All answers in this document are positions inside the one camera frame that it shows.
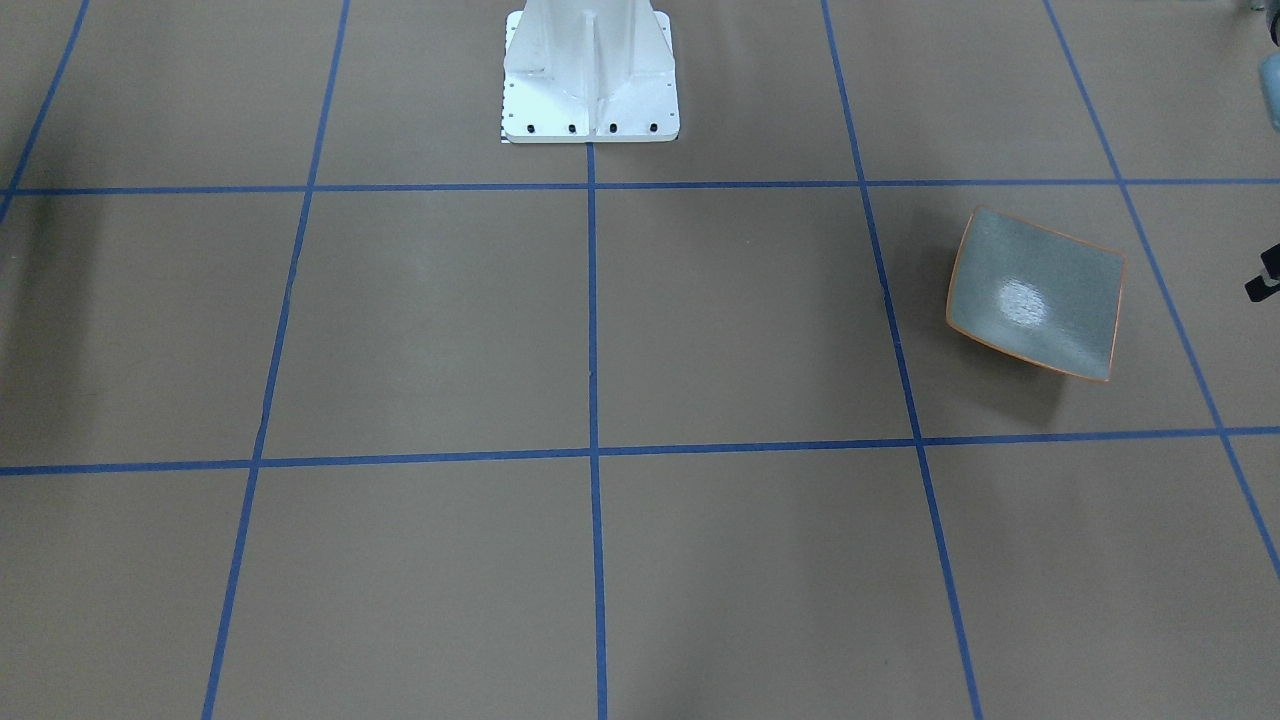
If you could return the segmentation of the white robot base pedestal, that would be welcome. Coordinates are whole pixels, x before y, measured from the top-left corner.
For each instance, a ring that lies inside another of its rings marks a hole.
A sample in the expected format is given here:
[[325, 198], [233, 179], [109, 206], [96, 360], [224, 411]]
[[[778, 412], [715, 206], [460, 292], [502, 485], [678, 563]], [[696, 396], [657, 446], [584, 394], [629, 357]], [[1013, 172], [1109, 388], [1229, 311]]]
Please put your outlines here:
[[649, 1], [527, 1], [504, 22], [500, 140], [664, 143], [681, 111], [672, 22]]

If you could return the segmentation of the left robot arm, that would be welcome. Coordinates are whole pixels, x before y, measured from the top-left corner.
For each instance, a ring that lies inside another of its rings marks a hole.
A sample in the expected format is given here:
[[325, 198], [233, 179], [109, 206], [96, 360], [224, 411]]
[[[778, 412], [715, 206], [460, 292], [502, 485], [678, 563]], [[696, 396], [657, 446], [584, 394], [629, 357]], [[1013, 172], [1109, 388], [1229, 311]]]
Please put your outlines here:
[[1272, 129], [1280, 131], [1280, 54], [1272, 53], [1262, 59], [1257, 69], [1260, 92], [1263, 108]]

